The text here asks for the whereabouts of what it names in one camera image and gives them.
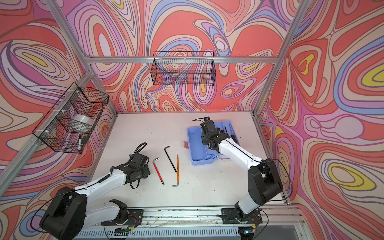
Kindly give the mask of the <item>red handled screwdriver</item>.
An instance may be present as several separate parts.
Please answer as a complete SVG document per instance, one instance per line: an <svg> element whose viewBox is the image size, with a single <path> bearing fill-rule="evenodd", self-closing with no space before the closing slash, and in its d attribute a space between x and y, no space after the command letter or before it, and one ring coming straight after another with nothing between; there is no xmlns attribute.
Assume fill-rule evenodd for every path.
<svg viewBox="0 0 384 240"><path fill-rule="evenodd" d="M164 186L164 185L165 185L164 180L163 180L163 178L162 178L162 176L161 176L161 173L160 173L160 171L159 171L159 169L158 169L158 167L157 167L157 162L158 162L159 160L160 160L159 157L155 158L155 159L153 160L153 166L154 166L154 168L155 168L155 170L156 170L156 173L157 173L157 175L158 175L158 177L159 177L159 180L161 181L162 185Z"/></svg>

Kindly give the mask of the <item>white and blue tool box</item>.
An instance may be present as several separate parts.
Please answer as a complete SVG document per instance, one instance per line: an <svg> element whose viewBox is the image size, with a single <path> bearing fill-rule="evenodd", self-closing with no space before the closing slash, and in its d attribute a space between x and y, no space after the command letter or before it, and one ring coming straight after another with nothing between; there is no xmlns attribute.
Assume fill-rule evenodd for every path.
<svg viewBox="0 0 384 240"><path fill-rule="evenodd" d="M215 127L226 132L227 127L230 133L231 121L215 122ZM187 129L188 149L190 151L191 162L194 166L212 164L215 160L229 159L223 154L210 150L207 146L203 145L201 138L201 127L191 127Z"/></svg>

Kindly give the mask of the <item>black yellow long screwdriver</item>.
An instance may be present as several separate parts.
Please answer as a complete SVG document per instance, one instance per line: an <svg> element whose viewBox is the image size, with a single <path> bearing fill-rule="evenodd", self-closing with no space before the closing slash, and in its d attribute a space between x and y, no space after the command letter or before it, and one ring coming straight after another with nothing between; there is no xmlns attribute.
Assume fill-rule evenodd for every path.
<svg viewBox="0 0 384 240"><path fill-rule="evenodd" d="M231 124L230 124L230 133L229 133L229 135L230 135L231 139L233 139L236 144L239 143L238 140L237 140L234 128L233 128L233 126Z"/></svg>

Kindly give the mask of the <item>black hex key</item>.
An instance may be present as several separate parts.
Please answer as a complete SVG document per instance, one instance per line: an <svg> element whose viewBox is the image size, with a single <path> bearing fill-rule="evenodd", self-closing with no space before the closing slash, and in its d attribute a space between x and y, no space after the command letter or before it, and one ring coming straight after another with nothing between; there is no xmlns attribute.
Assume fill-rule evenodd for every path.
<svg viewBox="0 0 384 240"><path fill-rule="evenodd" d="M178 173L178 171L177 171L177 169L176 169L176 167L175 167L175 165L174 165L173 161L171 160L171 157L170 157L170 155L169 155L169 154L168 154L168 152L167 152L167 149L168 149L168 148L170 148L170 146L167 146L167 147L165 147L165 148L164 148L165 154L166 154L166 156L167 156L167 158L168 158L168 160L169 160L169 162L170 162L170 164L171 164L171 166L172 166L173 170L174 170L174 171L175 171L175 173L177 174L177 173Z"/></svg>

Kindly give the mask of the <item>orange handled screwdriver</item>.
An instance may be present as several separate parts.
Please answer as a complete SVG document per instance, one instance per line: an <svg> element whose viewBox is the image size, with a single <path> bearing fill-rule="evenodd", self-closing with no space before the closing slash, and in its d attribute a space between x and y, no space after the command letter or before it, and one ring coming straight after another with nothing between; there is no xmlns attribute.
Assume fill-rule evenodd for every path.
<svg viewBox="0 0 384 240"><path fill-rule="evenodd" d="M179 154L177 154L177 180L180 180L180 164L179 164Z"/></svg>

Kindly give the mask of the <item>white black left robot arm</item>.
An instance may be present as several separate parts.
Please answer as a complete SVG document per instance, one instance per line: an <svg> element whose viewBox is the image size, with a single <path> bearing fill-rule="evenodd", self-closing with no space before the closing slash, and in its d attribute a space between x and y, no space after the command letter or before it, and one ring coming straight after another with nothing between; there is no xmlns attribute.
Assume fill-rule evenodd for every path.
<svg viewBox="0 0 384 240"><path fill-rule="evenodd" d="M117 199L93 206L93 203L114 189L139 183L150 175L149 158L130 154L129 160L90 183L61 188L50 202L39 227L58 240L72 240L88 227L101 223L124 225L130 217L128 206Z"/></svg>

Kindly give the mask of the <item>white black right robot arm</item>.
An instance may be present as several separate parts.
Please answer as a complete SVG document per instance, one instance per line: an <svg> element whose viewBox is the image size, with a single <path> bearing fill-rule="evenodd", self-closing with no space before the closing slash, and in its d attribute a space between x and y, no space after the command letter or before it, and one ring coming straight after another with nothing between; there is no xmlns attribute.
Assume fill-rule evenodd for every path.
<svg viewBox="0 0 384 240"><path fill-rule="evenodd" d="M239 219L283 192L284 186L274 160L261 159L242 148L230 135L218 130L210 117L205 117L200 126L203 145L225 155L247 173L248 193L235 204Z"/></svg>

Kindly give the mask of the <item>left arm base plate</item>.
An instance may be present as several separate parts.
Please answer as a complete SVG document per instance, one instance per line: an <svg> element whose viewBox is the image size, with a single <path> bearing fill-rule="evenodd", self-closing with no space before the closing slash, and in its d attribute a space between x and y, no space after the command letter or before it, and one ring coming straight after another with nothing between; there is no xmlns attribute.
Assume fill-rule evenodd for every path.
<svg viewBox="0 0 384 240"><path fill-rule="evenodd" d="M120 214L112 221L116 226L137 227L143 221L143 209L128 209L126 214Z"/></svg>

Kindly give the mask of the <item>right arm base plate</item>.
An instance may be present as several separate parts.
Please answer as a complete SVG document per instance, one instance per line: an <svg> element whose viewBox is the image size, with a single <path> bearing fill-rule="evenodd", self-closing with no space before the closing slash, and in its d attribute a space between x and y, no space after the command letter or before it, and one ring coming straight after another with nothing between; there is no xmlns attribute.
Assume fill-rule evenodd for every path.
<svg viewBox="0 0 384 240"><path fill-rule="evenodd" d="M244 214L240 209L237 208L222 208L221 213L217 215L221 218L223 224L253 224L255 226L260 225L262 220L262 215L259 209L255 209L248 214Z"/></svg>

